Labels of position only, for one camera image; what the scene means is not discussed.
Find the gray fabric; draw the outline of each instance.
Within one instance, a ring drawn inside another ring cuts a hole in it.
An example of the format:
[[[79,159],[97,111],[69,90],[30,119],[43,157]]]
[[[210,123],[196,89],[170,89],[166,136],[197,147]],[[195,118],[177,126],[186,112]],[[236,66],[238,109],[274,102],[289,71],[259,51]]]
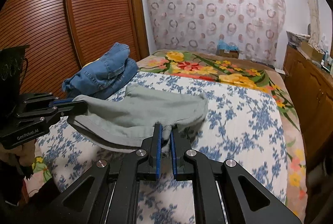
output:
[[[126,88],[122,101],[112,102],[77,96],[84,100],[88,111],[69,116],[67,121],[91,142],[102,148],[131,152],[153,135],[154,124],[161,123],[163,140],[170,136],[171,126],[179,131],[203,121],[208,112],[208,100],[203,94],[192,96],[148,89],[137,84]]]

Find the bed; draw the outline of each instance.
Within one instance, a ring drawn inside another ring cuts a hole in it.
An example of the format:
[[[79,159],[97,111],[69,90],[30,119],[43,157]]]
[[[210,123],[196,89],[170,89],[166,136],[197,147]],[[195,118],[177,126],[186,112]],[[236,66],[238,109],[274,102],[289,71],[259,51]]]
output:
[[[202,125],[183,133],[210,159],[233,158],[302,221],[307,201],[305,156],[295,109],[282,78],[249,61],[196,52],[157,51],[138,62],[128,83],[174,93],[205,93],[209,112]],[[125,87],[108,100],[121,101]],[[120,159],[88,141],[63,117],[38,139],[43,161],[65,190],[95,161]],[[190,181],[176,182],[163,159],[159,181],[141,182],[137,223],[194,223]]]

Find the blue denim clothing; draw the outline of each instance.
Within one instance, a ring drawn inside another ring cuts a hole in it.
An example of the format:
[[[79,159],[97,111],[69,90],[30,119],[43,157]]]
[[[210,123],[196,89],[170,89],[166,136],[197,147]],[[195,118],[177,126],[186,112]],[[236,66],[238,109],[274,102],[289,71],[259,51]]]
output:
[[[68,98],[80,94],[107,99],[121,89],[137,73],[138,66],[128,58],[129,47],[115,43],[97,61],[84,66],[71,78],[64,80],[62,90]]]

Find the patterned curtain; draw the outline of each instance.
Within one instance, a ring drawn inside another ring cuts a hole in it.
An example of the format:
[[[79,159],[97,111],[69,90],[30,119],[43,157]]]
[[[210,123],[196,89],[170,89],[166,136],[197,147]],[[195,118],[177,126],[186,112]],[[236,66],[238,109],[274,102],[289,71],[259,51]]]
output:
[[[284,0],[148,0],[157,49],[215,54],[219,40],[239,58],[275,62]]]

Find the wardrobe door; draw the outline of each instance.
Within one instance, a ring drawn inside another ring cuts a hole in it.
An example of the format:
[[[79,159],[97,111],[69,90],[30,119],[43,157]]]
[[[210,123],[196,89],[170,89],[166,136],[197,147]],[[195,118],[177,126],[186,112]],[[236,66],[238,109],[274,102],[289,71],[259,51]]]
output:
[[[7,0],[0,11],[0,49],[30,45],[21,93],[53,92],[79,70],[69,38],[63,0]]]
[[[71,0],[84,62],[96,60],[113,43],[129,45],[130,57],[140,60],[131,0]]]

